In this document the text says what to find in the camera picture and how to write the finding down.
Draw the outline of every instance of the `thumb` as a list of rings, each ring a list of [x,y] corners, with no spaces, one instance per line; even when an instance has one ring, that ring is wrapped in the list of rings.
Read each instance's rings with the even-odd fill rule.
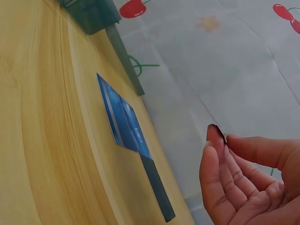
[[[300,153],[298,140],[227,136],[228,147],[250,162],[282,170],[289,157]]]

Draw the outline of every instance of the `wooden table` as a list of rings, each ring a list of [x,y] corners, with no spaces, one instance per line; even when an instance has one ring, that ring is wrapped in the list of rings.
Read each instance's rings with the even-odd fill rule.
[[[193,224],[105,31],[53,0],[0,0],[0,225],[165,224],[141,159],[114,143],[97,83],[134,108],[176,218]]]

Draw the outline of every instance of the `green object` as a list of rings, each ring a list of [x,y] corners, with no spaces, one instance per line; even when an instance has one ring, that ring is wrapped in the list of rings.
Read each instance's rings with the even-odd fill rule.
[[[140,64],[140,62],[135,59],[134,57],[132,57],[131,55],[129,55],[129,58],[132,59],[135,62],[135,65],[133,66],[133,68],[139,68],[139,73],[138,73],[138,77],[142,74],[143,72],[143,67],[159,67],[159,64]]]
[[[58,0],[84,33],[92,35],[121,20],[112,0]]]
[[[129,55],[126,51],[126,48],[123,44],[123,41],[119,35],[119,32],[115,25],[109,26],[106,29],[107,36],[112,43],[112,46],[117,53],[137,95],[144,95],[145,92],[141,86],[139,79],[137,78],[134,67],[131,64]]]

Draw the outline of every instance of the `hand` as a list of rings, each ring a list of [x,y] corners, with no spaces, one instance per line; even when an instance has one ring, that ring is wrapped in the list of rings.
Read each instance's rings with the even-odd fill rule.
[[[229,135],[227,144],[217,126],[208,127],[200,183],[212,221],[216,225],[300,224],[300,141]],[[283,182],[249,161],[279,169]]]

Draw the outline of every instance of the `flower print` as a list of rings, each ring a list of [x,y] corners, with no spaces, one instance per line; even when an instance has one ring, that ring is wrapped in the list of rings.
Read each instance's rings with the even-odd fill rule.
[[[213,32],[220,27],[217,17],[210,15],[207,17],[200,17],[200,22],[196,24],[196,27],[205,29],[206,32]]]

